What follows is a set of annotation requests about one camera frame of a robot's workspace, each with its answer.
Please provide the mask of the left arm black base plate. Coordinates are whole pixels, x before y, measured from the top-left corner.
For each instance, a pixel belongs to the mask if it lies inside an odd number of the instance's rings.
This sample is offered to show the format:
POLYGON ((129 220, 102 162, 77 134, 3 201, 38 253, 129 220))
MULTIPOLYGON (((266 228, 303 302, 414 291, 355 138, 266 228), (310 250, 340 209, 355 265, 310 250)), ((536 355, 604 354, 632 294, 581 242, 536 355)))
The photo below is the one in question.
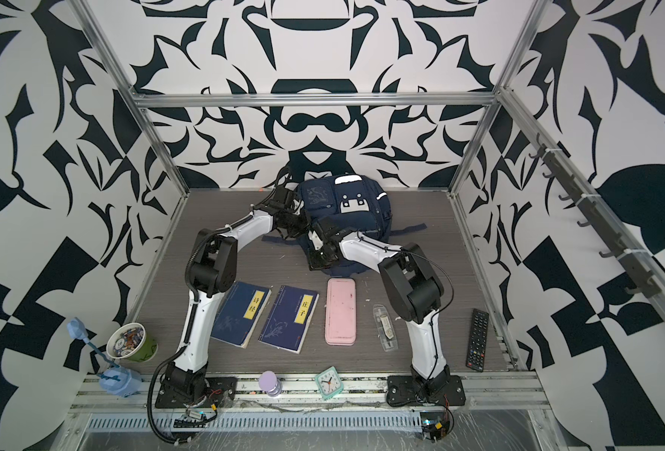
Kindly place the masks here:
POLYGON ((189 383, 174 383, 164 377, 155 398, 157 409, 211 408, 229 404, 236 397, 235 377, 201 377, 189 383))

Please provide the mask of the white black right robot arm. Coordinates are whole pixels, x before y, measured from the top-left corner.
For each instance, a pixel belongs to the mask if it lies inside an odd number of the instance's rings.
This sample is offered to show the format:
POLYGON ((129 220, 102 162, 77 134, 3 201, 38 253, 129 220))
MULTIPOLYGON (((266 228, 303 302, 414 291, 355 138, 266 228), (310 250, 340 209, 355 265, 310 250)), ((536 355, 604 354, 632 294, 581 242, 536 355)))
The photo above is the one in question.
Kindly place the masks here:
POLYGON ((315 222, 309 236, 312 269, 331 269, 348 260, 380 275, 391 307, 407 323, 417 395, 430 398, 441 392, 450 378, 439 333, 444 289, 420 247, 386 244, 358 230, 342 229, 328 218, 315 222))

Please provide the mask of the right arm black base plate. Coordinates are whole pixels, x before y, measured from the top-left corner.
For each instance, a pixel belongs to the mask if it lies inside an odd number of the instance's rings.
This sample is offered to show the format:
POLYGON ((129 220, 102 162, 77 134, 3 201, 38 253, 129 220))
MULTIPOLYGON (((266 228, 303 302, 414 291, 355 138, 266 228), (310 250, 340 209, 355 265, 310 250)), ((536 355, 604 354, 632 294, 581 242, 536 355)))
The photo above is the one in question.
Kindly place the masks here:
POLYGON ((462 407, 467 397, 460 377, 441 374, 424 381, 413 376, 389 376, 386 402, 391 407, 442 406, 462 407))

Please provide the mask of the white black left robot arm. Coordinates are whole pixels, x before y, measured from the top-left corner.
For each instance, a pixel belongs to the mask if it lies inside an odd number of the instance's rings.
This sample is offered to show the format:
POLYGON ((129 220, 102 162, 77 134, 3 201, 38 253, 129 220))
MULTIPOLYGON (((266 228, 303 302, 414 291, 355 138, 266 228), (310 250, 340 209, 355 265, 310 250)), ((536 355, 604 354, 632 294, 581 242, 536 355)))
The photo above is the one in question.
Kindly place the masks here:
POLYGON ((208 345, 221 301, 236 282, 238 252, 279 230, 304 233, 308 220, 294 191, 277 187, 250 212, 220 229, 198 233, 184 272, 189 308, 178 350, 166 363, 162 389, 184 404, 206 396, 208 345))

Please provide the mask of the navy blue school backpack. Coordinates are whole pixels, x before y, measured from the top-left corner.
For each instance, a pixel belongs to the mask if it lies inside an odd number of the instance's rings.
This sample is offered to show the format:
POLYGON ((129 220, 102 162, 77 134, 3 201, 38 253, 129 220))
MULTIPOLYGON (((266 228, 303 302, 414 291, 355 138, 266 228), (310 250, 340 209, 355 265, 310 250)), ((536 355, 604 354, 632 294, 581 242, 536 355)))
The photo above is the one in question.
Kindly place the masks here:
MULTIPOLYGON (((390 199, 378 182, 366 176, 352 174, 306 180, 292 191, 301 200, 311 224, 317 219, 330 216, 342 229, 358 230, 386 244, 392 236, 407 235, 426 229, 425 224, 400 230, 392 229, 390 199)), ((299 244, 308 263, 307 254, 311 248, 308 233, 301 237, 282 237, 282 239, 291 239, 299 244)), ((312 271, 321 271, 332 277, 349 277, 367 270, 370 269, 362 264, 345 260, 340 266, 312 271)))

